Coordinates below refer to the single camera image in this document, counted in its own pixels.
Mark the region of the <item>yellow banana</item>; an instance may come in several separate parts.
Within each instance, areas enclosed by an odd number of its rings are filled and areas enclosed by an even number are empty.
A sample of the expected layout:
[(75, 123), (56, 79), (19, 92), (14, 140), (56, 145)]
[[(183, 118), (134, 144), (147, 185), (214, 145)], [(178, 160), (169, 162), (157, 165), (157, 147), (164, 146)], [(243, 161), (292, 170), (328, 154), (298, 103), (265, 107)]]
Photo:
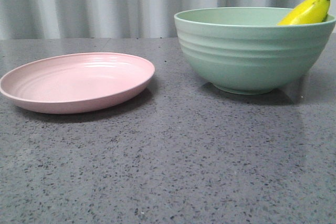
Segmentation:
[(323, 22), (329, 7), (330, 0), (305, 0), (290, 11), (278, 25), (304, 25)]

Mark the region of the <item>green ribbed bowl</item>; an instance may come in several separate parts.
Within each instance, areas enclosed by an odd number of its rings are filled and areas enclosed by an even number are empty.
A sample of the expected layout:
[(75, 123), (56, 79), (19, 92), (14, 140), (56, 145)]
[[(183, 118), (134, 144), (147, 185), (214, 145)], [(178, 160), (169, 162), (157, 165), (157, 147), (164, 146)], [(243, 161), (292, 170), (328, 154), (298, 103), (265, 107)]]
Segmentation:
[(293, 82), (317, 61), (335, 18), (280, 25), (275, 7), (220, 7), (175, 14), (178, 40), (192, 69), (230, 93), (263, 94)]

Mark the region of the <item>pink ribbed plate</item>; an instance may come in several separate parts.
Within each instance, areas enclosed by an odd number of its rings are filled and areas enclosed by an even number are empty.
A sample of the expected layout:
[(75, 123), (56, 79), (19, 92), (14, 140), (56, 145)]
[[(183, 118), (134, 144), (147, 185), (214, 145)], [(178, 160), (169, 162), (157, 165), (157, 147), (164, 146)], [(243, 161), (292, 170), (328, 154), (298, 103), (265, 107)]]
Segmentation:
[(47, 114), (109, 108), (140, 94), (155, 73), (150, 61), (115, 52), (56, 56), (17, 67), (1, 78), (16, 106)]

